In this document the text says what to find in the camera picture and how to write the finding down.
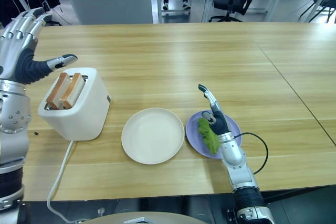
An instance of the white plate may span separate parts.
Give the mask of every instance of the white plate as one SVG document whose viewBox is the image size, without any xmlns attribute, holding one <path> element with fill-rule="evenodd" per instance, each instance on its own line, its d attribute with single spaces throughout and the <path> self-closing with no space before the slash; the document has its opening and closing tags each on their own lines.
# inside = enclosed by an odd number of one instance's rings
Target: white plate
<svg viewBox="0 0 336 224">
<path fill-rule="evenodd" d="M 121 134 L 127 155 L 142 164 L 154 165 L 172 158 L 184 141 L 184 127 L 173 112 L 149 108 L 129 118 Z"/>
</svg>

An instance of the robotic arm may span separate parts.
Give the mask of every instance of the robotic arm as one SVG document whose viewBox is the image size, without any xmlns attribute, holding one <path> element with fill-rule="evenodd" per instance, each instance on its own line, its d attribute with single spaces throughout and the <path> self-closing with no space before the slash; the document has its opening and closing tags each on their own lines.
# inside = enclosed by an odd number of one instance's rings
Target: robotic arm
<svg viewBox="0 0 336 224">
<path fill-rule="evenodd" d="M 28 151 L 30 122 L 26 84 L 38 81 L 57 68 L 77 60 L 64 55 L 47 61 L 34 61 L 38 35 L 51 20 L 42 8 L 23 12 L 0 36 L 0 222 L 28 223 L 21 205 L 24 186 L 23 164 Z"/>
<path fill-rule="evenodd" d="M 235 197 L 238 223 L 275 224 L 271 211 L 265 206 L 254 174 L 246 164 L 246 155 L 237 145 L 221 106 L 209 89 L 200 84 L 198 88 L 210 102 L 213 114 L 203 111 L 202 117 L 208 121 L 221 143 L 222 161 L 227 168 Z"/>
</svg>

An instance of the purple plate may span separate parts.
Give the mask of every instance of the purple plate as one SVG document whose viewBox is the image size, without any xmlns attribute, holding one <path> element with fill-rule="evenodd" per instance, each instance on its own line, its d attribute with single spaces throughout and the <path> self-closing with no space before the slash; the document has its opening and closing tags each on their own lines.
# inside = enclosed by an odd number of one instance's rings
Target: purple plate
<svg viewBox="0 0 336 224">
<path fill-rule="evenodd" d="M 186 135 L 188 138 L 189 143 L 192 147 L 194 147 L 195 150 L 197 150 L 198 153 L 202 154 L 203 156 L 210 157 L 210 158 L 216 158 L 221 159 L 220 150 L 216 154 L 210 153 L 209 149 L 206 147 L 206 145 L 203 143 L 203 137 L 198 132 L 198 119 L 202 117 L 202 111 L 198 111 L 195 114 L 189 118 L 187 122 L 187 126 L 185 127 Z M 241 133 L 240 128 L 238 124 L 228 115 L 225 115 L 226 121 L 230 125 L 231 131 L 234 136 Z M 241 139 L 242 137 L 237 137 L 236 142 L 240 146 L 241 145 Z"/>
</svg>

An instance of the white cable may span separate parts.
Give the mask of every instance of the white cable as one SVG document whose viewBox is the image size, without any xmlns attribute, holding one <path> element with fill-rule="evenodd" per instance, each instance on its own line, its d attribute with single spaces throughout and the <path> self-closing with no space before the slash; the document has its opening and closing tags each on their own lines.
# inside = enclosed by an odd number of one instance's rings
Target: white cable
<svg viewBox="0 0 336 224">
<path fill-rule="evenodd" d="M 19 9 L 19 7 L 17 7 L 15 1 L 14 1 L 14 0 L 12 0 L 12 1 L 13 1 L 14 5 L 16 6 L 16 9 L 18 10 L 18 12 L 21 13 L 21 12 L 20 12 L 20 9 Z"/>
<path fill-rule="evenodd" d="M 47 207 L 48 209 L 53 212 L 54 214 L 58 215 L 60 218 L 62 218 L 63 221 L 65 221 L 66 223 L 77 223 L 78 221 L 86 221 L 86 220 L 89 220 L 89 219 L 78 219 L 78 220 L 68 220 L 67 218 L 64 217 L 64 215 L 62 215 L 60 212 L 56 211 L 54 208 L 51 207 L 50 205 L 50 200 L 52 198 L 52 196 L 54 195 L 54 192 L 55 192 L 55 189 L 58 185 L 58 182 L 59 180 L 61 179 L 61 176 L 63 174 L 63 171 L 64 171 L 64 168 L 65 168 L 65 164 L 67 162 L 67 159 L 68 159 L 68 156 L 70 154 L 70 151 L 71 151 L 71 148 L 73 146 L 73 141 L 70 141 L 70 144 L 69 144 L 69 147 L 67 149 L 67 152 L 65 153 L 65 156 L 64 156 L 64 159 L 63 159 L 63 162 L 62 162 L 62 165 L 61 165 L 61 168 L 59 170 L 59 173 L 58 173 L 58 176 L 54 182 L 54 185 L 53 187 L 51 188 L 50 190 L 50 193 L 48 195 L 48 198 L 47 198 Z"/>
</svg>

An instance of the plate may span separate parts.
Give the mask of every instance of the plate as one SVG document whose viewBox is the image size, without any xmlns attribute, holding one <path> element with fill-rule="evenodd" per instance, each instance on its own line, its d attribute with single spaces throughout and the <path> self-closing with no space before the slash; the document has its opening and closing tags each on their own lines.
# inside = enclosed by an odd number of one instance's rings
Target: plate
<svg viewBox="0 0 336 224">
<path fill-rule="evenodd" d="M 203 137 L 201 133 L 198 132 L 198 119 L 202 117 L 202 112 L 203 110 L 196 112 L 189 118 L 187 122 L 185 130 L 188 141 L 191 144 L 191 146 L 194 147 L 194 149 L 197 150 L 197 152 L 202 154 L 203 156 L 221 159 L 221 153 L 220 153 L 221 149 L 219 149 L 219 152 L 216 154 L 210 153 L 209 149 L 203 143 Z M 241 131 L 238 124 L 228 115 L 225 115 L 225 118 L 227 123 L 230 125 L 233 135 L 236 136 L 240 134 Z M 241 136 L 236 138 L 236 142 L 239 146 L 241 145 L 241 139 L 242 139 Z"/>
<path fill-rule="evenodd" d="M 122 147 L 127 155 L 147 165 L 172 158 L 183 141 L 183 123 L 176 114 L 162 108 L 137 112 L 129 118 L 121 134 Z"/>
</svg>

